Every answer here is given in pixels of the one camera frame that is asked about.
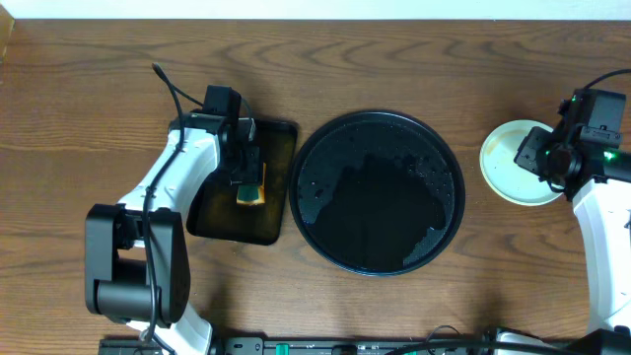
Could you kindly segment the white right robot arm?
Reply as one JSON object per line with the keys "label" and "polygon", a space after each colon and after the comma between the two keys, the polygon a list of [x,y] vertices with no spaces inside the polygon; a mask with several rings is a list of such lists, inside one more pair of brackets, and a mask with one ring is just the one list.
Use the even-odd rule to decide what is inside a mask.
{"label": "white right robot arm", "polygon": [[630,155],[540,127],[515,163],[572,203],[583,238],[590,294],[588,334],[566,347],[576,354],[630,352]]}

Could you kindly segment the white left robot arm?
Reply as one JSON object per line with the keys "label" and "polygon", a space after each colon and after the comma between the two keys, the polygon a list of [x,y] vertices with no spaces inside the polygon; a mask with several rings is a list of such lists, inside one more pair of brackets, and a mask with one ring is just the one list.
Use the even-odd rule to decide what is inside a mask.
{"label": "white left robot arm", "polygon": [[88,311],[155,341],[166,354],[207,354],[213,327],[189,302],[184,227],[203,182],[262,181],[263,163],[251,117],[186,113],[169,128],[149,172],[111,205],[96,204],[85,220]]}

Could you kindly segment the mint plate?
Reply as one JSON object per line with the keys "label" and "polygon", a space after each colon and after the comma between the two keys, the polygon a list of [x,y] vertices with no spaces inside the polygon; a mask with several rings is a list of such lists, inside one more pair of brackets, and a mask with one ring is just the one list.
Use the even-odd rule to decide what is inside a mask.
{"label": "mint plate", "polygon": [[539,181],[536,175],[514,162],[518,148],[534,127],[552,131],[550,126],[534,120],[509,121],[487,136],[479,153],[482,175],[492,190],[502,198],[523,206],[544,205],[560,196],[545,182]]}

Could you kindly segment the green and yellow sponge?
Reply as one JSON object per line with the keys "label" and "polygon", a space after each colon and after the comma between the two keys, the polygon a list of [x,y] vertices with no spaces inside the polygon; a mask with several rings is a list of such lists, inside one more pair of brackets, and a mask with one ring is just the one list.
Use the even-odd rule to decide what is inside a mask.
{"label": "green and yellow sponge", "polygon": [[255,206],[265,203],[265,174],[266,165],[263,165],[260,184],[243,184],[238,187],[237,203],[239,205]]}

